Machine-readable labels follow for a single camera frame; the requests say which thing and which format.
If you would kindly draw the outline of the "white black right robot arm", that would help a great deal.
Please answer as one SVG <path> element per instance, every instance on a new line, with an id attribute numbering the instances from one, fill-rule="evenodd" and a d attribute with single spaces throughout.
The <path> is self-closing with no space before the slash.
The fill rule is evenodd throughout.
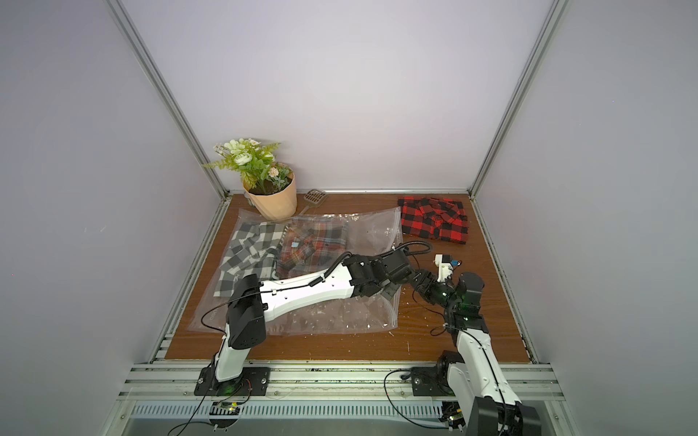
<path id="1" fill-rule="evenodd" d="M 521 402 L 494 355 L 480 314 L 484 280 L 464 272 L 452 284 L 419 269 L 410 285 L 427 303 L 444 309 L 445 331 L 456 352 L 443 355 L 436 368 L 459 405 L 462 417 L 454 424 L 466 435 L 541 435 L 538 411 Z"/>

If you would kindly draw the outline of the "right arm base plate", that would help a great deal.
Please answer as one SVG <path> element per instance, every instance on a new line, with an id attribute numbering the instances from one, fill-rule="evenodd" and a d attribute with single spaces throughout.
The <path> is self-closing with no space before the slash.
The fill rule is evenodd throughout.
<path id="1" fill-rule="evenodd" d="M 438 397 L 452 396 L 445 378 L 441 376 L 436 367 L 413 367 L 410 370 L 410 383 L 413 396 Z"/>

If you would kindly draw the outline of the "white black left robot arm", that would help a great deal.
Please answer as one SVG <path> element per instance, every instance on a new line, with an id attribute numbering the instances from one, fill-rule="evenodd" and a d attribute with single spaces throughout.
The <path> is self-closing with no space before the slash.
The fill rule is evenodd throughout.
<path id="1" fill-rule="evenodd" d="M 404 250 L 365 256 L 346 252 L 328 268 L 290 279 L 263 282 L 252 274 L 236 285 L 225 304 L 225 330 L 212 363 L 217 383 L 238 380 L 250 350 L 266 339 L 266 325 L 317 303 L 369 297 L 414 275 Z"/>

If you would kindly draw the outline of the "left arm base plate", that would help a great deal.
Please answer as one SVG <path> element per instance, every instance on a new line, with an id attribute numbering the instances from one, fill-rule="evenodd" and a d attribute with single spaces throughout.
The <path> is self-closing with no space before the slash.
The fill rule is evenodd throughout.
<path id="1" fill-rule="evenodd" d="M 270 382 L 270 367 L 244 367 L 243 372 L 229 381 L 218 381 L 214 369 L 201 370 L 194 387 L 195 396 L 265 396 Z"/>

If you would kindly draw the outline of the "red black plaid shirt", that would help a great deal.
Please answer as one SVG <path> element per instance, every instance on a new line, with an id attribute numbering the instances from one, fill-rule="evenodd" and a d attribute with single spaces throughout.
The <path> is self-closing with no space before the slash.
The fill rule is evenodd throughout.
<path id="1" fill-rule="evenodd" d="M 461 201 L 440 197 L 399 197 L 404 234 L 465 245 L 469 220 Z"/>

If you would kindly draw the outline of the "clear plastic vacuum bag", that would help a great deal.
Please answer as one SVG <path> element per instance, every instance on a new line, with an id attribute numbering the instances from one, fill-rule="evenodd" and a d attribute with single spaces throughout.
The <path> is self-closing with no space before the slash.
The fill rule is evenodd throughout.
<path id="1" fill-rule="evenodd" d="M 298 215 L 281 222 L 287 226 L 293 220 L 336 219 L 347 225 L 348 238 L 345 252 L 361 255 L 377 255 L 397 247 L 403 241 L 398 208 L 384 209 L 360 214 L 309 214 Z M 214 288 L 219 277 L 219 267 L 232 239 L 233 233 L 243 222 L 270 222 L 260 214 L 241 210 L 231 236 L 225 245 L 221 261 L 207 282 L 194 319 L 187 325 L 192 332 L 214 332 L 225 326 L 223 303 L 229 298 L 214 297 Z M 269 335 L 294 336 L 312 334 L 368 334 L 387 332 L 398 325 L 397 312 L 401 288 L 389 285 L 385 290 L 370 297 L 356 297 L 317 303 L 289 312 L 269 323 Z"/>

